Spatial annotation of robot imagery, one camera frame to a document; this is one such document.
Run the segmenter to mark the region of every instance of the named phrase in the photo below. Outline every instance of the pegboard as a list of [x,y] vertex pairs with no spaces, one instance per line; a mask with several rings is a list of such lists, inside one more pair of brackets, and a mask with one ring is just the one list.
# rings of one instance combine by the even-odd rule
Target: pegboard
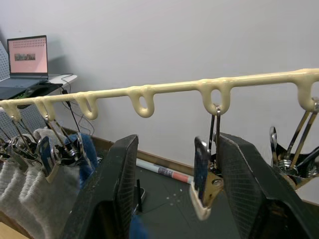
[[[40,115],[35,105],[31,105],[25,109],[20,110],[20,113],[23,122],[26,124],[31,132],[35,131],[38,128],[44,128],[46,126],[43,117]],[[3,109],[1,109],[0,111],[0,127],[6,132],[6,134],[9,135],[10,138],[19,134],[11,119]],[[22,133],[28,133],[21,126],[18,125],[18,127]],[[0,137],[5,141],[8,140],[8,138],[2,133],[2,131],[0,131]]]
[[8,53],[0,42],[0,81],[10,77]]

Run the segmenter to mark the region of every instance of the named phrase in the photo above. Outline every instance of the blue cloth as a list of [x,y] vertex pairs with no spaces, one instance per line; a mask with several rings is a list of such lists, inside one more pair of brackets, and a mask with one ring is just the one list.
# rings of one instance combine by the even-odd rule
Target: blue cloth
[[[98,166],[98,160],[96,156],[95,146],[92,142],[92,139],[89,135],[81,133],[84,151],[86,156],[91,162],[92,168],[88,164],[80,165],[80,188],[82,189],[85,185],[85,181],[90,177],[90,175],[95,171],[95,168]],[[74,142],[77,138],[76,134],[69,135],[69,138]]]
[[132,216],[130,226],[130,239],[147,239],[149,238],[141,219],[137,215]]

